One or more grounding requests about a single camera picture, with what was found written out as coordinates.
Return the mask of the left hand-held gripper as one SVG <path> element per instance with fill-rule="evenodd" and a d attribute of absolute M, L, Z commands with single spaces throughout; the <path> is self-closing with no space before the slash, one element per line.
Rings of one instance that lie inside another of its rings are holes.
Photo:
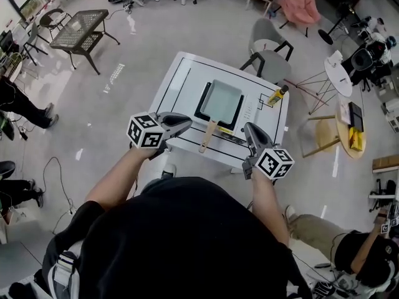
<path fill-rule="evenodd" d="M 130 148 L 156 149 L 152 160 L 166 149 L 166 141 L 179 137 L 190 129 L 192 119 L 186 115 L 174 112 L 138 113 L 130 117 L 127 136 Z"/>

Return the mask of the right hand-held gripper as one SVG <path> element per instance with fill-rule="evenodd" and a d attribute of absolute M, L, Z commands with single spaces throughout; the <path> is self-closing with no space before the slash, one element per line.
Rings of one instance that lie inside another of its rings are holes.
<path fill-rule="evenodd" d="M 243 130 L 250 150 L 242 164 L 245 180 L 251 179 L 253 169 L 260 170 L 270 180 L 284 178 L 295 164 L 288 151 L 274 145 L 271 137 L 252 122 L 247 122 Z"/>

